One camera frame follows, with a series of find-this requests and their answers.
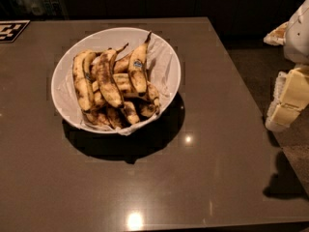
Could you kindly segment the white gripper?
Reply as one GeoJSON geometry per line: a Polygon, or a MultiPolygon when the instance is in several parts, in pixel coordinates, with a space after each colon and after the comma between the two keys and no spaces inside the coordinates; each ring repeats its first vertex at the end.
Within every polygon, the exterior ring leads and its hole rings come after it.
{"type": "Polygon", "coordinates": [[[273,101],[267,110],[269,131],[286,129],[309,104],[309,66],[295,66],[275,79],[273,101]]]}

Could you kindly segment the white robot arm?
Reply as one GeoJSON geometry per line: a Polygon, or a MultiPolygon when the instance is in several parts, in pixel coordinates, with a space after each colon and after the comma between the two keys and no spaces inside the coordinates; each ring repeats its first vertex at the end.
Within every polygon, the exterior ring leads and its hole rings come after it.
{"type": "Polygon", "coordinates": [[[275,80],[273,101],[267,111],[266,128],[280,132],[288,129],[309,105],[309,0],[291,18],[264,37],[270,45],[282,45],[284,57],[295,63],[275,80]]]}

